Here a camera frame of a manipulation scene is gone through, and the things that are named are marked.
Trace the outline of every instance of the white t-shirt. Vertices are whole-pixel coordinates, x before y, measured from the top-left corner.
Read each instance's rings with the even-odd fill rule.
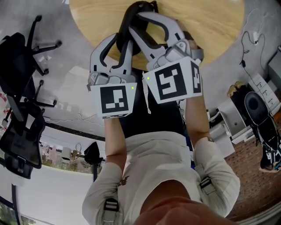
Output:
[[[182,183],[191,200],[207,204],[216,213],[227,216],[240,189],[239,178],[220,155],[215,143],[202,138],[194,149],[196,171],[191,168],[185,137],[168,131],[139,134],[126,139],[127,163],[124,173],[114,163],[106,163],[91,185],[82,213],[89,224],[102,224],[104,203],[119,202],[116,224],[131,225],[140,215],[148,195],[162,182]],[[201,190],[201,180],[209,176],[214,190]]]

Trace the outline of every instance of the floor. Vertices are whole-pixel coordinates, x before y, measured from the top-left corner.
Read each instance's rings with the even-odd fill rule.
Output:
[[[76,26],[68,4],[68,0],[0,0],[0,39],[15,32],[21,32],[27,38],[34,18],[43,15],[36,28],[34,46],[53,44],[58,39],[63,42],[59,49],[36,58],[42,68],[50,69],[50,74],[43,77],[45,83],[39,100],[48,103],[52,103],[54,99],[58,101],[56,108],[46,109],[45,116],[61,126],[104,136],[103,121],[95,115],[96,111],[86,88],[89,59],[94,47]],[[243,31],[249,31],[251,38],[254,31],[265,35],[261,57],[262,66],[265,67],[281,44],[281,7],[277,1],[245,0],[245,22],[241,34]],[[247,35],[243,39],[245,50],[250,50],[244,57],[250,74],[264,74],[259,63],[263,42],[261,37],[259,44],[254,46]],[[242,53],[239,36],[221,57],[201,68],[205,102],[210,111],[227,99],[227,90],[235,81],[247,82],[248,75],[239,65]],[[36,86],[41,79],[36,72]],[[281,176],[265,175],[258,171],[260,146],[255,147],[254,143],[248,142],[237,145],[235,149],[236,153],[228,157],[227,161],[241,179],[241,193],[229,217],[239,220],[281,200]]]

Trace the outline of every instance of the wooden table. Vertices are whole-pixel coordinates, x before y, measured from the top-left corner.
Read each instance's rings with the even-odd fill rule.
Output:
[[[126,9],[135,0],[70,0],[70,10],[84,36],[97,46],[119,31]],[[240,34],[244,19],[243,0],[157,0],[159,13],[180,20],[197,44],[204,49],[202,66],[223,54]],[[162,28],[149,24],[148,33],[164,43]],[[119,60],[114,45],[108,54]],[[146,69],[142,53],[133,57],[133,67]]]

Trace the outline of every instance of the black mesh chair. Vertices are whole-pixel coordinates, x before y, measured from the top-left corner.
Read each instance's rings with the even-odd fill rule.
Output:
[[[37,98],[38,92],[35,91],[32,75],[37,70],[42,76],[49,73],[48,69],[42,71],[38,63],[34,59],[34,55],[45,51],[56,49],[62,45],[61,41],[57,41],[54,46],[32,49],[32,39],[35,25],[42,19],[37,16],[32,24],[27,45],[25,46],[25,37],[20,33],[12,36],[5,36],[0,40],[0,86],[4,93],[7,94],[8,101],[14,115],[18,120],[22,121],[22,116],[17,110],[17,104],[22,96],[30,101]],[[38,106],[54,107],[56,101],[52,105],[37,102]]]
[[[2,138],[0,148],[5,152],[5,166],[11,172],[30,179],[33,168],[42,166],[39,140],[45,129],[43,111],[33,102],[20,102],[18,109],[24,120],[11,116],[11,122]],[[28,115],[34,117],[30,128],[26,127]]]

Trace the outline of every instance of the office chair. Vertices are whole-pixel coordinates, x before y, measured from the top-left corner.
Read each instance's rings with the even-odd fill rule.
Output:
[[[13,114],[6,132],[0,139],[0,148],[5,152],[6,168],[27,179],[30,179],[33,168],[42,167],[39,140],[45,129],[44,110],[31,101],[20,102],[18,110],[24,120],[19,121]],[[28,115],[34,117],[30,128],[26,127]]]
[[[27,45],[25,46],[25,37],[20,33],[12,36],[6,36],[0,41],[0,86],[2,91],[7,94],[7,99],[14,111],[14,115],[19,121],[23,118],[16,109],[16,105],[22,96],[30,101],[37,98],[39,90],[35,92],[35,86],[32,75],[37,70],[42,76],[49,73],[48,69],[42,71],[33,55],[56,49],[62,45],[61,41],[57,41],[54,46],[32,49],[32,40],[36,23],[41,21],[42,16],[37,16],[32,24]],[[52,105],[37,102],[38,106],[55,107],[56,101]]]

